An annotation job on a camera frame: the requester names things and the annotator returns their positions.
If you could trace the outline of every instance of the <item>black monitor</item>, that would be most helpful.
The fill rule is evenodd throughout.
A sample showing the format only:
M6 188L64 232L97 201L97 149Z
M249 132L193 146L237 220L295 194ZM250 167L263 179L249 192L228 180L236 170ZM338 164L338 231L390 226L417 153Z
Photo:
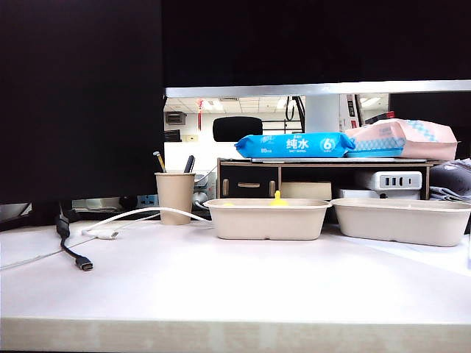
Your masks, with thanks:
M156 193L159 1L0 2L0 204Z
M208 0L182 7L181 1L164 0L164 84L471 79L470 6L428 0Z
M460 141L456 158L471 157L471 92L394 93L389 110L396 118L448 125Z

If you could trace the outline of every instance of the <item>desk shelf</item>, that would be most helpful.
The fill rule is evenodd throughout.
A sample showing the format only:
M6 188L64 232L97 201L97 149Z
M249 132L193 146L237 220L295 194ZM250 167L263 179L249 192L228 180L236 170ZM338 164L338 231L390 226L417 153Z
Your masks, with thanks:
M422 173L421 199L429 198L430 168L427 162L322 162L259 163L251 160L218 159L218 198L273 197L284 182L331 182L332 186L355 187L355 171L419 171Z

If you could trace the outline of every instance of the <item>red hanging decoration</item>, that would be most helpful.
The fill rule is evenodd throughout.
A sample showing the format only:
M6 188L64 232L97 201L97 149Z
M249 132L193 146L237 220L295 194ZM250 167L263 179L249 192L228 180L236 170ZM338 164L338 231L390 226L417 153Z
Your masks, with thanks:
M201 114L202 114L201 111L202 111L202 106L203 106L203 100L198 99L197 104L198 104L198 130L201 131Z

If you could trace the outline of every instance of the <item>ceiling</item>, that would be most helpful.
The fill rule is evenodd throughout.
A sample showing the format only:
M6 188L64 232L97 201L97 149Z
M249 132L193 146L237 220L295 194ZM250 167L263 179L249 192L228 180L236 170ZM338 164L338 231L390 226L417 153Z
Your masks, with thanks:
M360 99L375 98L374 104L361 107L362 110L387 110L388 93L365 93L359 95ZM202 113L225 114L225 113L284 113L286 96L261 96L261 97L232 97L229 98L201 98L203 102ZM305 96L301 96L305 105ZM186 114L198 113L199 98L168 98L165 112L184 112Z
M226 101L224 98L203 98L212 109L202 109L204 114L224 113L284 113L286 96L264 96L264 97L240 97L236 101ZM187 114L198 113L198 98L169 98L163 111L184 112Z

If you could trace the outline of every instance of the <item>pink tissue package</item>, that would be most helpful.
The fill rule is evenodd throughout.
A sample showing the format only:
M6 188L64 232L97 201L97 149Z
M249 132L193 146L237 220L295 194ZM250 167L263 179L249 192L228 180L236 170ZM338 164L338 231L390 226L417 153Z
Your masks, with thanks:
M454 160L458 145L449 126L421 120L379 120L345 133L355 142L348 157Z

